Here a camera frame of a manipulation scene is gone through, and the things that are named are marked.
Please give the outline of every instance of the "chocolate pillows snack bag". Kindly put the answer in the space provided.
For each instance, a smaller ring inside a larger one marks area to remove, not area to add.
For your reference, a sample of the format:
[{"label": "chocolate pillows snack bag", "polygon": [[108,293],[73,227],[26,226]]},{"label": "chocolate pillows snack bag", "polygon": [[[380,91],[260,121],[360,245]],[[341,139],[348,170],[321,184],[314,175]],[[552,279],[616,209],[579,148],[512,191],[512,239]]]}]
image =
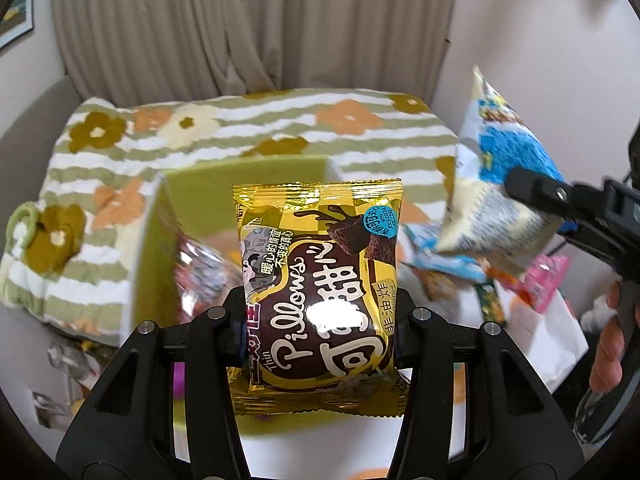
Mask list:
[{"label": "chocolate pillows snack bag", "polygon": [[249,351],[244,382],[232,384],[236,412],[401,414],[402,182],[234,186],[234,199]]}]

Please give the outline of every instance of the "finger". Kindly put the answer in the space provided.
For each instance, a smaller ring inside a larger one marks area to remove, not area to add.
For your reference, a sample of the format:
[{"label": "finger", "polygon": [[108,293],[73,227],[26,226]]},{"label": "finger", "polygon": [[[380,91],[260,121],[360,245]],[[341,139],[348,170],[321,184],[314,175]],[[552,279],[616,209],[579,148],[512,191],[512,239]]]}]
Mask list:
[{"label": "finger", "polygon": [[609,308],[617,308],[620,302],[620,282],[616,282],[611,285],[609,292],[607,293],[607,306]]},{"label": "finger", "polygon": [[602,393],[610,392],[622,380],[622,367],[620,366],[620,362],[609,359],[602,350],[600,343],[598,343],[596,350],[593,370],[602,383],[603,389],[599,390]]},{"label": "finger", "polygon": [[625,349],[625,337],[620,329],[617,317],[609,319],[600,334],[600,345],[602,351],[610,361],[617,361]]},{"label": "finger", "polygon": [[602,379],[596,373],[595,366],[591,367],[591,374],[589,375],[589,387],[596,393],[606,394],[608,390],[608,386],[602,382]]}]

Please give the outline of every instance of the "beige curtain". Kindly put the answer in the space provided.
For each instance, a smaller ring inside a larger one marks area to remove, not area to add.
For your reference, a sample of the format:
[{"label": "beige curtain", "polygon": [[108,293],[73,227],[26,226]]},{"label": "beige curtain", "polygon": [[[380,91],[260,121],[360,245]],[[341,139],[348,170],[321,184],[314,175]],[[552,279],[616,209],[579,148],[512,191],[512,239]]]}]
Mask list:
[{"label": "beige curtain", "polygon": [[273,88],[429,101],[453,0],[52,0],[82,97],[131,106]]}]

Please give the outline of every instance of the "floral blanket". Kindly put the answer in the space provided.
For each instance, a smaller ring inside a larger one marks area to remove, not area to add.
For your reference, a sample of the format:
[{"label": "floral blanket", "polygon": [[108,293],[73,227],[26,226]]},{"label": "floral blanket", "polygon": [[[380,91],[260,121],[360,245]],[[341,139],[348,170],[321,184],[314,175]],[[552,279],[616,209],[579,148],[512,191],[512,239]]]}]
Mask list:
[{"label": "floral blanket", "polygon": [[134,109],[89,99],[55,145],[40,199],[10,219],[2,299],[117,344],[158,171],[235,156],[330,155],[347,180],[402,178],[401,220],[423,221],[444,213],[455,143],[405,94],[302,89]]}]

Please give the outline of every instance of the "pink snack package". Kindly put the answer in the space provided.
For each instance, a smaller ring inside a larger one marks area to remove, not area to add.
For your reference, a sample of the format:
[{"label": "pink snack package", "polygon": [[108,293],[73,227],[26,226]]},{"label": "pink snack package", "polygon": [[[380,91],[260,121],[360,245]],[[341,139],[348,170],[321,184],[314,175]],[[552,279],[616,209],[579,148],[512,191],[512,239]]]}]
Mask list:
[{"label": "pink snack package", "polygon": [[539,314],[546,312],[556,289],[564,280],[571,260],[568,256],[539,254],[527,269],[523,288],[531,296],[531,306]]}]

